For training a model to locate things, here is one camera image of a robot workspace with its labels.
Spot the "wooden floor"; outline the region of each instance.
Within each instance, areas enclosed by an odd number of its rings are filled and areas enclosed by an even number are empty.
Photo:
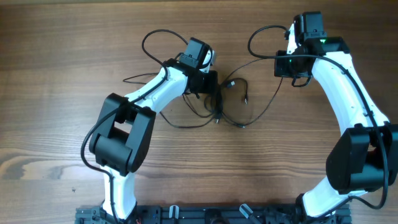
[[[369,94],[396,123],[397,8],[397,1],[319,0],[0,7],[0,223],[73,223],[76,208],[104,199],[103,177],[83,165],[80,144],[107,95],[139,88],[123,78],[159,70],[141,50],[142,38],[154,29],[210,44],[218,54],[214,69],[225,77],[254,59],[246,44],[256,29],[289,26],[296,14],[319,10],[328,35],[344,37]],[[269,55],[287,46],[279,30],[254,42],[256,52]],[[146,46],[161,60],[185,48],[170,34],[154,35]],[[231,116],[249,121],[263,110],[279,82],[273,63],[236,74],[249,81],[249,104],[242,104],[242,86],[228,90]],[[200,108],[200,100],[192,101]],[[181,98],[164,113],[174,124],[205,122]],[[246,129],[223,120],[175,129],[158,116],[137,172],[136,197],[141,205],[293,202],[325,176],[339,136],[317,82],[292,88],[284,80],[267,113]],[[380,196],[377,191],[366,198],[378,203]],[[389,188],[382,210],[351,206],[355,223],[397,223],[398,187]]]

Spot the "wooden table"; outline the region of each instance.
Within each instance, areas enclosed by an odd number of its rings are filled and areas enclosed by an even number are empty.
[[[0,7],[0,223],[72,223],[77,207],[104,199],[103,176],[83,165],[80,145],[107,95],[139,88],[123,78],[159,70],[141,50],[142,38],[154,29],[209,43],[221,79],[254,60],[246,44],[256,29],[289,26],[296,14],[319,10],[328,35],[344,37],[369,94],[396,122],[397,7],[393,1],[315,0]],[[185,49],[170,34],[154,35],[146,46],[161,60]],[[286,46],[280,30],[259,34],[253,43],[268,55]],[[273,63],[261,61],[235,75],[249,82],[249,104],[242,104],[238,85],[226,94],[229,114],[249,121],[264,109],[279,82]],[[200,100],[191,99],[204,112]],[[181,98],[164,113],[175,124],[205,122]],[[339,136],[317,82],[293,88],[284,80],[269,110],[246,129],[223,120],[175,129],[159,116],[137,172],[136,197],[141,205],[293,202],[325,176]],[[389,190],[380,211],[353,202],[354,222],[397,223],[398,190]],[[378,203],[380,196],[379,190],[366,198]]]

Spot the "black base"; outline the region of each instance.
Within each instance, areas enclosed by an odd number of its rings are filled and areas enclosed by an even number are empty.
[[[300,221],[297,206],[294,204],[270,205],[266,207],[251,207],[253,217],[262,224],[304,224]],[[136,216],[130,220],[121,220],[125,224],[253,224],[239,211],[239,207],[182,207],[176,212],[176,207],[137,206]],[[313,224],[351,224],[349,205],[342,206],[334,215]],[[112,217],[106,217],[100,207],[91,209],[76,209],[75,224],[108,224],[114,223]]]

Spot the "white arm segment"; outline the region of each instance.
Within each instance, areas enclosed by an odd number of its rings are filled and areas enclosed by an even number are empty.
[[[296,48],[294,25],[292,24],[290,27],[287,53],[293,53]],[[365,90],[365,87],[355,72],[351,55],[345,54],[344,52],[329,52],[326,53],[325,57],[338,62],[345,67],[345,69],[349,70],[360,87],[370,109],[373,111],[377,125],[384,126],[384,122],[388,121],[388,119],[376,107]],[[353,128],[355,124],[362,124],[364,127],[373,126],[369,117],[365,116],[367,112],[364,109],[363,102],[354,85],[337,66],[325,60],[316,59],[312,68],[312,75],[322,86],[329,99],[331,107],[336,114],[341,134],[343,134],[347,128]],[[304,194],[303,204],[307,215],[319,217],[336,207],[349,196],[361,196],[366,193],[367,192],[364,190],[357,190],[346,195],[340,195],[338,191],[330,185],[328,178],[325,177],[314,189]]]
[[[203,64],[206,64],[210,60],[210,51],[207,53],[205,61]],[[210,68],[207,66],[206,68],[201,69],[202,72],[208,73]],[[159,113],[165,108],[172,100],[181,96],[187,87],[188,77],[184,75],[180,70],[177,70],[172,67],[167,67],[168,77],[166,81],[161,84],[160,87],[156,88],[152,93],[149,93],[144,100],[140,100],[136,102],[137,106],[140,107],[149,107],[152,111]],[[158,84],[164,77],[165,72],[164,68],[160,69],[159,74],[152,79],[148,84],[144,85],[139,90],[127,94],[125,97],[129,98],[129,101],[132,101],[138,97],[140,97],[143,93],[146,93],[156,84]],[[136,206],[136,197],[134,196],[134,180],[135,173],[128,173],[127,176],[123,177],[119,174],[118,171],[109,168],[108,166],[102,167],[108,172],[110,172],[113,176],[113,195],[115,201],[115,210],[118,218],[126,219],[130,213],[133,211]],[[112,215],[111,209],[111,201],[110,201],[110,189],[109,189],[109,177],[104,175],[105,181],[105,201],[103,204],[103,209],[106,213]]]

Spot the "black and white robotic arm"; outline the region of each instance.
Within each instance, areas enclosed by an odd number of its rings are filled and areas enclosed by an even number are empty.
[[[183,210],[172,206],[156,207],[156,212],[149,216],[140,212],[134,196],[135,171],[148,152],[156,114],[187,91],[212,94],[217,88],[217,73],[210,71],[215,52],[204,42],[191,39],[185,53],[179,59],[171,58],[164,62],[159,74],[141,89],[125,97],[113,93],[105,100],[98,121],[110,111],[118,112],[99,125],[89,148],[101,169],[113,176],[113,189],[109,175],[104,175],[106,197],[99,208],[101,216],[97,220],[88,216],[76,223],[98,220],[114,223],[115,213],[120,222],[137,224],[214,224],[214,219],[209,217],[216,217],[216,223],[229,223],[229,219],[231,223],[255,224],[310,223],[314,220],[318,223],[345,223],[333,213],[342,204],[393,184],[398,170],[398,126],[390,124],[366,92],[343,39],[326,36],[320,12],[296,16],[285,37],[289,40],[287,50],[278,51],[276,57],[262,58],[275,59],[275,76],[292,78],[293,86],[305,86],[312,78],[316,79],[329,99],[341,131],[340,140],[326,160],[326,177],[315,188],[299,195],[293,205],[250,208],[243,204],[238,210],[224,207]],[[165,68],[167,77],[164,80]],[[307,82],[296,85],[299,78],[306,78]],[[143,99],[135,100],[159,83],[161,85]],[[131,123],[130,133],[115,128],[114,122]],[[369,145],[376,149],[368,151]],[[179,222],[183,213],[186,219]]]

